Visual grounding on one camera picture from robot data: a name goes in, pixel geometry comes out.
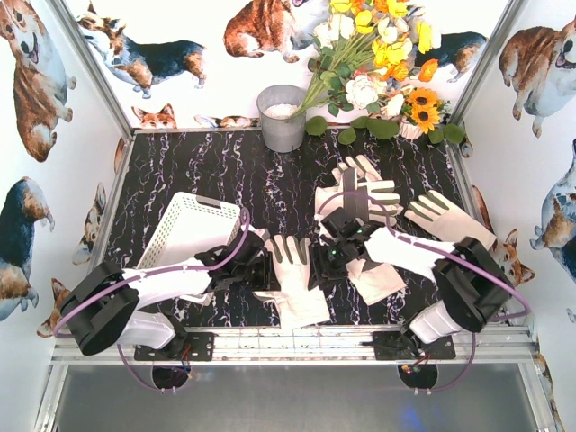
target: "dog tail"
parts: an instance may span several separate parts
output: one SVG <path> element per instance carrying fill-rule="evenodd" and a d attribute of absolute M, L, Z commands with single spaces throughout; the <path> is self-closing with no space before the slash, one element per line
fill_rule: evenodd
<path fill-rule="evenodd" d="M 482 221 L 484 222 L 484 226 L 486 230 L 494 234 L 494 228 L 492 227 L 492 222 L 490 220 L 490 215 L 488 213 L 488 207 L 486 206 L 486 202 L 484 201 L 484 197 L 480 193 L 480 189 L 476 186 L 472 186 L 472 190 L 474 192 L 474 198 L 476 199 L 476 203 L 478 204 L 478 208 L 480 210 L 480 215 L 482 216 Z"/>

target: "black marble tabletop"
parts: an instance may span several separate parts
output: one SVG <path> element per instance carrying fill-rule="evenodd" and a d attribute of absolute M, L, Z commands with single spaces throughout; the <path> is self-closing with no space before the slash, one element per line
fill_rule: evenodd
<path fill-rule="evenodd" d="M 428 189 L 461 203 L 453 169 L 442 148 L 404 139 L 376 140 L 359 134 L 352 146 L 338 144 L 338 131 L 307 137 L 301 148 L 278 154 L 267 149 L 258 130 L 139 134 L 130 158 L 106 257 L 124 268 L 135 267 L 164 210 L 177 192 L 188 192 L 245 206 L 256 228 L 272 235 L 313 237 L 314 189 L 333 186 L 331 170 L 346 156 L 365 154 L 384 179 L 392 179 L 406 207 Z M 429 237 L 408 220 L 409 234 Z M 408 288 L 368 307 L 351 283 L 325 290 L 331 322 L 324 324 L 392 324 L 409 319 L 437 300 L 437 288 L 402 269 Z M 165 301 L 190 327 L 277 326 L 275 306 L 251 292 L 215 294 L 209 306 L 185 300 Z"/>

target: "dog paw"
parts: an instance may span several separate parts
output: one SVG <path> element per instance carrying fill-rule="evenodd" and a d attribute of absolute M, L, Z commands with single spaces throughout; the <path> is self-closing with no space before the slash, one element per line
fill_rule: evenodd
<path fill-rule="evenodd" d="M 512 109 L 512 115 L 514 116 L 514 118 L 516 120 L 520 120 L 520 117 L 522 117 L 522 111 L 519 110 L 516 106 Z"/>

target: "white plastic basket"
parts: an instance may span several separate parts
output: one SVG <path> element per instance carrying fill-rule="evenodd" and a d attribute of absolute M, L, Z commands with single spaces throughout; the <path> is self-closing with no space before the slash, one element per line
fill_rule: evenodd
<path fill-rule="evenodd" d="M 178 264 L 199 252 L 228 245 L 239 232 L 239 216 L 237 205 L 177 193 L 136 268 Z"/>

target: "white rose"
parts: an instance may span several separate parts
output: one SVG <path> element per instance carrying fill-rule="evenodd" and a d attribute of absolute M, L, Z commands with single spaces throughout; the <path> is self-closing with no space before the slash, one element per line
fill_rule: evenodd
<path fill-rule="evenodd" d="M 332 42 L 338 40 L 338 31 L 331 30 L 329 24 L 323 22 L 314 29 L 314 36 L 320 41 L 321 48 L 333 48 Z"/>
<path fill-rule="evenodd" d="M 350 39 L 354 34 L 354 20 L 342 13 L 331 15 L 328 19 L 328 25 L 333 32 L 339 33 L 344 39 Z"/>
<path fill-rule="evenodd" d="M 396 94 L 384 107 L 382 113 L 389 119 L 396 117 L 402 111 L 404 105 L 404 94 Z"/>
<path fill-rule="evenodd" d="M 368 75 L 359 75 L 346 84 L 346 99 L 359 110 L 378 100 L 378 94 Z"/>

